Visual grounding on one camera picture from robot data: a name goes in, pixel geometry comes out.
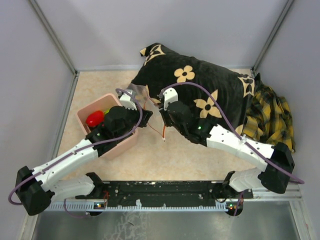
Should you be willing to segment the red toy pepper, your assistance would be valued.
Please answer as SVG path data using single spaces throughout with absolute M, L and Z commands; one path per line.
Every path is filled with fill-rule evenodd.
M 104 117 L 104 112 L 101 110 L 97 110 L 87 117 L 86 125 L 90 128 L 94 128 L 104 121 Z

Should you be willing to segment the clear zip bag red zipper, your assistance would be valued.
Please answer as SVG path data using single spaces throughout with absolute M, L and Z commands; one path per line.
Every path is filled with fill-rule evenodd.
M 165 142 L 166 127 L 159 111 L 159 104 L 161 101 L 150 96 L 149 87 L 147 85 L 143 86 L 130 83 L 128 85 L 128 89 L 135 92 L 135 99 L 145 111 L 152 112 L 152 116 L 149 118 L 147 126 L 160 135 L 162 140 Z

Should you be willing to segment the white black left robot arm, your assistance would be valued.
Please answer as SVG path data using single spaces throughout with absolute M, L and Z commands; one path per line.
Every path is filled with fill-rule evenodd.
M 104 186 L 95 173 L 74 180 L 63 180 L 84 164 L 114 150 L 131 137 L 137 128 L 144 128 L 153 112 L 138 107 L 113 106 L 90 132 L 73 148 L 51 161 L 34 167 L 24 166 L 17 172 L 13 193 L 30 216 L 46 210 L 51 203 L 78 196 L 101 197 Z

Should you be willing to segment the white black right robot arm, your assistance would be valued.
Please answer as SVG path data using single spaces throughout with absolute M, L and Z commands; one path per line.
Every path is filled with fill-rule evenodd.
M 227 197 L 235 198 L 242 191 L 261 187 L 277 194 L 286 192 L 289 174 L 295 167 L 286 144 L 271 145 L 244 136 L 237 137 L 219 124 L 195 117 L 181 101 L 161 107 L 159 112 L 167 127 L 174 127 L 191 143 L 226 151 L 254 165 L 252 169 L 228 173 L 223 185 Z

